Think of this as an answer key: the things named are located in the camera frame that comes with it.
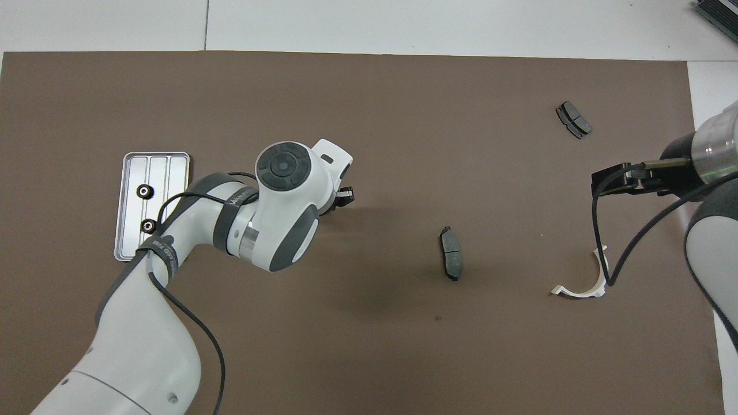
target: rectangular tray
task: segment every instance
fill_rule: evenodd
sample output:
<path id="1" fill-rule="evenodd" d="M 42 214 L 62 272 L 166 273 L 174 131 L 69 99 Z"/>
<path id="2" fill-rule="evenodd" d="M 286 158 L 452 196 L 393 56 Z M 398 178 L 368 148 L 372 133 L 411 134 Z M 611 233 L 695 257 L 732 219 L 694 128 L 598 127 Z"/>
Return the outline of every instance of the rectangular tray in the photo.
<path id="1" fill-rule="evenodd" d="M 118 261 L 130 261 L 136 255 L 136 249 L 148 237 L 141 232 L 141 222 L 144 219 L 156 220 L 162 204 L 185 191 L 189 182 L 190 156 L 187 153 L 154 151 L 128 153 L 123 157 L 113 251 Z M 136 194 L 136 189 L 142 184 L 154 189 L 154 195 L 148 200 Z M 176 202 L 167 206 L 165 219 L 175 206 Z"/>

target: cable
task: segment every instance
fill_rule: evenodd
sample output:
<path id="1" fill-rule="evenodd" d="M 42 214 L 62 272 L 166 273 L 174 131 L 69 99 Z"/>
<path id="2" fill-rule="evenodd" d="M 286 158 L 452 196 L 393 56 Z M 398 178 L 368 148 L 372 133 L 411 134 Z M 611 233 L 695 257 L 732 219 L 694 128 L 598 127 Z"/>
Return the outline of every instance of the cable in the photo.
<path id="1" fill-rule="evenodd" d="M 219 199 L 219 198 L 217 198 L 215 196 L 211 196 L 211 195 L 206 194 L 206 193 L 194 193 L 194 192 L 182 192 L 182 193 L 178 193 L 178 194 L 170 197 L 169 199 L 167 199 L 167 201 L 164 202 L 164 204 L 159 208 L 159 215 L 156 217 L 156 223 L 158 223 L 158 224 L 162 224 L 163 223 L 163 220 L 164 220 L 164 209 L 173 200 L 176 200 L 176 199 L 178 199 L 180 197 L 189 197 L 189 196 L 204 197 L 205 199 L 209 199 L 209 200 L 212 200 L 212 201 L 218 202 L 218 203 L 225 203 L 226 202 L 223 199 Z"/>
<path id="2" fill-rule="evenodd" d="M 246 173 L 244 171 L 231 171 L 228 174 L 231 175 L 231 176 L 246 176 L 246 177 L 251 177 L 252 179 L 256 180 L 256 176 L 254 174 Z"/>
<path id="3" fill-rule="evenodd" d="M 223 400 L 223 390 L 225 389 L 226 385 L 226 360 L 223 357 L 223 351 L 221 350 L 220 345 L 218 345 L 218 341 L 215 339 L 215 336 L 210 331 L 210 329 L 205 326 L 205 323 L 203 323 L 202 320 L 197 318 L 194 313 L 192 313 L 184 304 L 180 303 L 179 300 L 177 300 L 176 297 L 171 294 L 171 292 L 167 291 L 167 289 L 164 288 L 161 283 L 159 283 L 159 280 L 156 279 L 156 276 L 153 272 L 148 273 L 148 279 L 151 280 L 151 283 L 156 287 L 157 290 L 159 290 L 159 292 L 162 293 L 162 295 L 164 295 L 172 304 L 174 304 L 178 309 L 185 313 L 192 321 L 195 322 L 195 324 L 200 326 L 200 329 L 202 329 L 202 331 L 205 332 L 210 341 L 213 342 L 215 351 L 218 353 L 218 360 L 220 360 L 221 363 L 221 387 L 218 390 L 218 400 L 215 401 L 215 408 L 213 409 L 213 415 L 218 415 L 218 411 L 220 411 L 221 408 L 221 401 Z"/>
<path id="4" fill-rule="evenodd" d="M 616 171 L 615 173 L 608 176 L 602 183 L 600 183 L 600 186 L 597 187 L 597 190 L 594 193 L 593 200 L 592 200 L 592 225 L 595 231 L 595 242 L 597 243 L 597 253 L 599 254 L 600 261 L 603 264 L 606 264 L 606 262 L 604 261 L 604 251 L 602 249 L 602 242 L 601 242 L 600 234 L 599 234 L 599 226 L 597 224 L 597 199 L 601 196 L 601 193 L 604 190 L 604 188 L 607 187 L 607 185 L 610 182 L 612 182 L 615 178 L 617 178 L 617 176 L 619 176 L 620 174 L 624 174 L 628 171 L 635 170 L 635 168 L 639 168 L 639 166 L 642 167 L 643 165 L 644 163 L 639 163 L 637 165 L 631 165 L 626 168 L 622 168 L 620 171 Z M 613 274 L 610 275 L 608 273 L 607 268 L 603 267 L 602 271 L 604 273 L 605 280 L 607 281 L 607 285 L 609 287 L 612 287 L 615 284 L 615 281 L 618 279 L 618 275 L 620 274 L 620 271 L 623 268 L 625 261 L 628 259 L 628 256 L 633 251 L 633 248 L 635 248 L 636 244 L 646 235 L 646 233 L 648 233 L 649 230 L 651 230 L 658 222 L 660 222 L 661 219 L 665 218 L 666 215 L 677 210 L 681 205 L 684 205 L 685 203 L 689 202 L 691 199 L 697 196 L 700 196 L 704 193 L 707 193 L 711 191 L 712 189 L 716 188 L 717 186 L 723 185 L 734 179 L 738 179 L 738 171 L 728 174 L 727 176 L 720 177 L 714 182 L 710 182 L 706 185 L 702 185 L 694 189 L 693 191 L 688 192 L 683 197 L 679 198 L 679 200 L 667 206 L 665 209 L 659 212 L 656 216 L 654 216 L 650 221 L 648 221 L 648 223 L 646 223 L 641 228 L 641 230 L 639 230 L 638 233 L 635 234 L 633 239 L 630 240 L 627 247 L 625 248 L 623 253 L 620 255 L 620 259 L 618 259 L 618 263 L 615 265 Z"/>

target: small black wheel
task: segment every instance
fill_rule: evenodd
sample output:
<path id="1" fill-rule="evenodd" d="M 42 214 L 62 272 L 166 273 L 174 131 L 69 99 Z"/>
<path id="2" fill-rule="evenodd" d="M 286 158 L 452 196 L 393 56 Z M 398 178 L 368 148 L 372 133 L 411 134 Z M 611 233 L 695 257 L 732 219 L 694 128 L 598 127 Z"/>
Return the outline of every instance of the small black wheel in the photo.
<path id="1" fill-rule="evenodd" d="M 154 188 L 149 185 L 139 185 L 139 187 L 136 188 L 136 195 L 141 199 L 149 200 L 154 197 Z"/>
<path id="2" fill-rule="evenodd" d="M 144 219 L 141 222 L 141 232 L 149 235 L 156 232 L 156 221 L 153 219 Z"/>

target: black circular control panel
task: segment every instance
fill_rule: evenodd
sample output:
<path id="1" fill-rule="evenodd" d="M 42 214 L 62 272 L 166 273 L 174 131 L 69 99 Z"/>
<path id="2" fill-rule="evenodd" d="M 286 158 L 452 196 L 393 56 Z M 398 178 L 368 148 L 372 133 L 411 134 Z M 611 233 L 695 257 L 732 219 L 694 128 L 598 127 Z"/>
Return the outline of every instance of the black circular control panel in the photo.
<path id="1" fill-rule="evenodd" d="M 290 191 L 310 175 L 310 155 L 299 144 L 279 143 L 266 149 L 256 162 L 256 174 L 268 188 Z"/>

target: brown table surface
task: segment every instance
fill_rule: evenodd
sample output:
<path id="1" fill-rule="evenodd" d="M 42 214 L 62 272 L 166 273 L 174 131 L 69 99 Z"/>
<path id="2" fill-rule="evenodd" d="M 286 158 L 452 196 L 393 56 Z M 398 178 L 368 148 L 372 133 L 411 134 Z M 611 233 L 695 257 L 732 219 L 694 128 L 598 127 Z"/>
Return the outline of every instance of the brown table surface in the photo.
<path id="1" fill-rule="evenodd" d="M 571 100 L 594 127 L 571 136 Z M 712 313 L 678 217 L 603 298 L 590 174 L 692 130 L 684 62 L 276 52 L 6 53 L 0 83 L 0 412 L 30 412 L 92 341 L 123 265 L 129 151 L 187 151 L 193 177 L 252 171 L 270 143 L 354 156 L 356 201 L 268 274 L 196 249 L 170 290 L 227 361 L 222 414 L 721 414 Z M 601 203 L 614 264 L 670 197 Z M 438 234 L 462 248 L 457 283 Z M 191 414 L 212 410 L 200 351 Z"/>

